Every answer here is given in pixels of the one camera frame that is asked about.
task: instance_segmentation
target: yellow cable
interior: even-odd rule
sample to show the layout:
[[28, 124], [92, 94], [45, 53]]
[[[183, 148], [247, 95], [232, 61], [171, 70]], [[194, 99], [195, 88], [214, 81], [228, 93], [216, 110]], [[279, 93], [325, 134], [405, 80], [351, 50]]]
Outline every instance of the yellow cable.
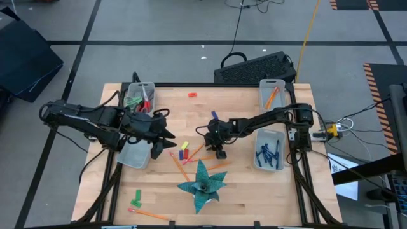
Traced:
[[304, 40], [303, 46], [301, 47], [301, 53], [300, 53], [300, 59], [298, 60], [297, 75], [296, 75], [296, 77], [295, 77], [295, 83], [298, 83], [298, 77], [299, 77], [299, 75], [300, 75], [301, 60], [302, 60], [302, 58], [303, 58], [303, 53], [304, 53], [304, 50], [305, 50], [305, 45], [307, 44], [307, 40], [308, 40], [308, 37], [309, 37], [309, 35], [310, 35], [311, 28], [312, 28], [312, 24], [314, 23], [315, 16], [317, 15], [317, 11], [318, 11], [318, 7], [319, 7], [320, 1], [321, 1], [321, 0], [318, 0], [318, 1], [317, 1], [317, 4], [315, 5], [314, 14], [312, 15], [310, 25], [308, 26], [307, 35], [305, 35], [305, 40]]

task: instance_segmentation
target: black bag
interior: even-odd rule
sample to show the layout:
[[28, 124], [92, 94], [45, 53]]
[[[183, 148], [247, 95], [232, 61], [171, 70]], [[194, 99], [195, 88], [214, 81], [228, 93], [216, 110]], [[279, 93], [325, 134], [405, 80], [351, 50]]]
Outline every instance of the black bag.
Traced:
[[34, 102], [64, 63], [9, 7], [0, 12], [15, 19], [0, 30], [0, 88]]

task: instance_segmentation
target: orange pencil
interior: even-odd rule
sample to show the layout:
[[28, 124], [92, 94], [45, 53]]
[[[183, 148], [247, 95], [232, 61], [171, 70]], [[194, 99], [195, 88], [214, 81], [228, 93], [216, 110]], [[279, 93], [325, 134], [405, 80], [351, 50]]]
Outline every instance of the orange pencil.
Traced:
[[225, 163], [222, 163], [222, 164], [219, 164], [219, 165], [209, 167], [207, 170], [217, 169], [219, 167], [224, 167], [224, 166], [229, 165], [229, 164], [231, 164], [231, 162], [225, 162]]
[[204, 156], [204, 157], [201, 157], [201, 158], [198, 158], [198, 159], [191, 159], [191, 160], [189, 160], [189, 162], [197, 162], [199, 160], [210, 160], [210, 159], [215, 159], [215, 155], [213, 155], [213, 156]]
[[270, 106], [272, 105], [272, 102], [274, 100], [274, 97], [275, 97], [275, 95], [277, 94], [278, 91], [279, 91], [279, 88], [275, 87], [273, 93], [270, 95], [270, 97], [268, 98], [268, 100], [266, 102], [265, 109], [270, 108]]
[[191, 158], [192, 158], [196, 153], [198, 153], [198, 151], [199, 151], [204, 145], [205, 145], [205, 143], [201, 144], [201, 145], [198, 147], [198, 149], [196, 149], [196, 150], [192, 153], [192, 155], [191, 155], [187, 160], [185, 160], [185, 161], [183, 162], [183, 165], [185, 165], [186, 162], [188, 162], [189, 160], [191, 160]]
[[174, 154], [170, 152], [170, 155], [171, 155], [172, 159], [174, 159], [176, 165], [178, 166], [178, 169], [184, 174], [184, 177], [185, 177], [186, 181], [191, 181], [191, 180], [188, 178], [188, 176], [186, 175], [186, 173], [185, 173], [183, 167], [179, 164], [179, 162], [178, 162], [177, 159], [175, 158]]
[[158, 219], [164, 219], [164, 220], [170, 221], [170, 219], [167, 218], [167, 217], [165, 217], [165, 216], [159, 216], [159, 215], [157, 215], [157, 214], [152, 214], [152, 213], [148, 213], [148, 212], [136, 210], [136, 209], [133, 209], [133, 208], [131, 208], [131, 207], [129, 207], [127, 210], [128, 210], [129, 212], [135, 212], [135, 213], [143, 214], [143, 215], [146, 215], [146, 216], [156, 217], [156, 218], [158, 218]]

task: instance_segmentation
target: green object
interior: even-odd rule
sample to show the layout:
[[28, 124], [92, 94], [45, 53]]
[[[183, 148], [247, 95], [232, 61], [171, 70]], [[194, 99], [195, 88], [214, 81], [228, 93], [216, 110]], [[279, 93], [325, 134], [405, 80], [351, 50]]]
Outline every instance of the green object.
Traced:
[[210, 199], [219, 201], [217, 191], [226, 186], [226, 184], [223, 183], [226, 173], [227, 172], [221, 172], [209, 177], [204, 163], [199, 160], [195, 182], [185, 182], [177, 185], [177, 187], [195, 195], [194, 205], [195, 211], [198, 214], [202, 207], [206, 204], [206, 201]]
[[125, 98], [125, 106], [134, 106], [140, 104], [142, 102], [142, 97], [126, 97]]
[[140, 208], [141, 207], [141, 203], [138, 200], [132, 199], [132, 201], [130, 202], [132, 205]]
[[141, 200], [141, 190], [136, 190], [135, 191], [135, 200], [140, 201]]

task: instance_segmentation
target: blue pieces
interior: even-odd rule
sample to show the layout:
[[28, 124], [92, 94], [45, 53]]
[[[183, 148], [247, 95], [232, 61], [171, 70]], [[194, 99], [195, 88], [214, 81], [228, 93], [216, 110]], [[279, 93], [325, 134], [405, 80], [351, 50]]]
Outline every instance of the blue pieces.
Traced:
[[280, 141], [277, 140], [276, 146], [275, 146], [275, 153], [272, 153], [269, 149], [268, 149], [268, 144], [266, 143], [264, 146], [261, 146], [261, 151], [260, 153], [256, 152], [256, 158], [259, 162], [259, 165], [261, 167], [260, 164], [260, 159], [258, 158], [258, 156], [260, 156], [260, 154], [263, 154], [263, 159], [266, 163], [270, 164], [271, 167], [273, 167], [273, 158], [277, 161], [275, 164], [275, 169], [279, 168], [279, 143]]
[[214, 117], [215, 120], [218, 120], [219, 118], [217, 117], [217, 114], [215, 111], [212, 111], [212, 116]]

